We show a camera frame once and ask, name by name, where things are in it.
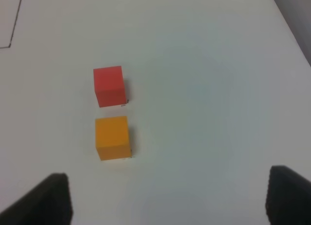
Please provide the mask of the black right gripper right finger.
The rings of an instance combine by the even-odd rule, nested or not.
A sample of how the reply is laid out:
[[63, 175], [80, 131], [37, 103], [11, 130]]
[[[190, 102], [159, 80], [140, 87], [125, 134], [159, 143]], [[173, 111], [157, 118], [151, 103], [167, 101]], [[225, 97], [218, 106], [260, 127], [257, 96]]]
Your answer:
[[271, 225], [309, 225], [311, 182], [287, 166], [272, 166], [265, 209]]

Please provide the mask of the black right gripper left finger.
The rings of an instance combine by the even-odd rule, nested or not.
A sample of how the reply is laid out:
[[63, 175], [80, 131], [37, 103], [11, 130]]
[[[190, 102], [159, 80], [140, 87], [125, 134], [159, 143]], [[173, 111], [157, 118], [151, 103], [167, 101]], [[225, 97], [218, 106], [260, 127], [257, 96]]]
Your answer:
[[69, 225], [73, 208], [69, 178], [53, 173], [0, 213], [2, 225]]

